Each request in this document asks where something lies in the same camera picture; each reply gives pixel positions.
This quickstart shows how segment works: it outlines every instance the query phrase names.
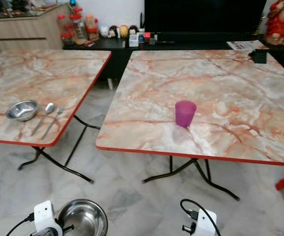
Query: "jar with red lid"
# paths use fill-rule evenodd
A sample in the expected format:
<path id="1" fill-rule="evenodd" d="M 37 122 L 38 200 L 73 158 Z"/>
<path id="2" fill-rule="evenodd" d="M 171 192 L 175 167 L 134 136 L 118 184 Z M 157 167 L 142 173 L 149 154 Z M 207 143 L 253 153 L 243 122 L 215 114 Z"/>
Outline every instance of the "jar with red lid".
<path id="1" fill-rule="evenodd" d="M 82 15 L 74 14 L 69 16 L 70 20 L 73 22 L 75 33 L 78 39 L 87 39 L 85 25 L 82 21 Z"/>
<path id="2" fill-rule="evenodd" d="M 64 25 L 66 24 L 66 18 L 65 15 L 63 14 L 59 14 L 58 15 L 58 26 L 60 29 L 61 33 L 64 33 Z"/>
<path id="3" fill-rule="evenodd" d="M 82 18 L 83 18 L 83 8 L 81 8 L 81 7 L 74 7 L 73 8 L 73 13 L 74 14 L 80 14 L 82 16 Z"/>
<path id="4" fill-rule="evenodd" d="M 69 32 L 72 34 L 72 39 L 74 42 L 76 42 L 77 36 L 76 36 L 75 29 L 74 29 L 74 24 L 73 23 L 65 24 L 64 29 L 65 29 L 65 32 Z"/>
<path id="5" fill-rule="evenodd" d="M 74 44 L 71 32 L 61 33 L 61 39 L 62 39 L 62 42 L 63 42 L 64 45 L 73 45 Z"/>
<path id="6" fill-rule="evenodd" d="M 89 40 L 96 41 L 99 39 L 98 31 L 98 19 L 94 18 L 92 14 L 86 15 L 86 31 L 89 37 Z"/>

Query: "fork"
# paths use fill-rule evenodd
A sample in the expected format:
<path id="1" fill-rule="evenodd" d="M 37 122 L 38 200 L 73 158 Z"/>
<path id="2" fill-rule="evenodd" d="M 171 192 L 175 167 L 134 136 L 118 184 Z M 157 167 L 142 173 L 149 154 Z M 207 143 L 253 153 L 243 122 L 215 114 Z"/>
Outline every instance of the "fork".
<path id="1" fill-rule="evenodd" d="M 56 114 L 56 116 L 53 118 L 53 121 L 51 122 L 51 124 L 49 125 L 47 131 L 45 131 L 44 135 L 42 135 L 41 139 L 44 139 L 45 136 L 47 136 L 49 130 L 51 129 L 52 125 L 54 124 L 55 120 L 57 119 L 57 117 L 62 114 L 64 111 L 64 105 L 60 106 L 58 113 Z"/>

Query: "metal bowl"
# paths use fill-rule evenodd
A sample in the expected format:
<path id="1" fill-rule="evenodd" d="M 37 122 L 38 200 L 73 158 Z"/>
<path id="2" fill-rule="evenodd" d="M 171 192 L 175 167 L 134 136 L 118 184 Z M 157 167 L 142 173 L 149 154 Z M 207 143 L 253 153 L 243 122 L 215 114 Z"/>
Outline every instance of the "metal bowl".
<path id="1" fill-rule="evenodd" d="M 58 214 L 58 223 L 64 229 L 74 225 L 74 230 L 64 236 L 106 236 L 108 219 L 103 209 L 87 199 L 76 199 L 65 204 Z"/>
<path id="2" fill-rule="evenodd" d="M 7 109 L 5 115 L 9 119 L 27 121 L 32 119 L 38 111 L 38 103 L 34 100 L 20 101 Z"/>

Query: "television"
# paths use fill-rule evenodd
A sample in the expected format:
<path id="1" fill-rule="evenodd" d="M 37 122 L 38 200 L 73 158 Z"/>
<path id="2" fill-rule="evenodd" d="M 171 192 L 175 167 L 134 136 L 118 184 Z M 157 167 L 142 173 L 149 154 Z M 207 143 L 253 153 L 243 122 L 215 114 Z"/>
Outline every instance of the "television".
<path id="1" fill-rule="evenodd" d="M 257 30 L 266 0 L 145 0 L 145 30 L 163 35 L 245 35 Z"/>

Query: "toy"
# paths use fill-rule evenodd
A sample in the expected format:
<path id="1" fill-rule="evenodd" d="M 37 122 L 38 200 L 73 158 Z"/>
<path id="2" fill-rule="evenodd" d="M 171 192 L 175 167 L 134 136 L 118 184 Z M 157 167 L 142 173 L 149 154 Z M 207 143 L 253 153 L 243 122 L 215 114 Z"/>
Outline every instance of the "toy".
<path id="1" fill-rule="evenodd" d="M 128 27 L 125 25 L 120 26 L 120 35 L 122 38 L 126 38 L 128 35 Z"/>
<path id="2" fill-rule="evenodd" d="M 109 34 L 109 27 L 104 25 L 100 27 L 100 34 L 102 37 L 107 38 Z"/>
<path id="3" fill-rule="evenodd" d="M 138 33 L 137 26 L 130 26 L 130 28 L 128 29 L 128 32 L 129 32 L 130 35 L 137 34 Z"/>
<path id="4" fill-rule="evenodd" d="M 265 41 L 273 45 L 284 45 L 284 0 L 271 6 L 268 18 Z"/>
<path id="5" fill-rule="evenodd" d="M 118 37 L 117 26 L 111 26 L 109 29 L 108 38 L 117 38 L 117 37 Z"/>

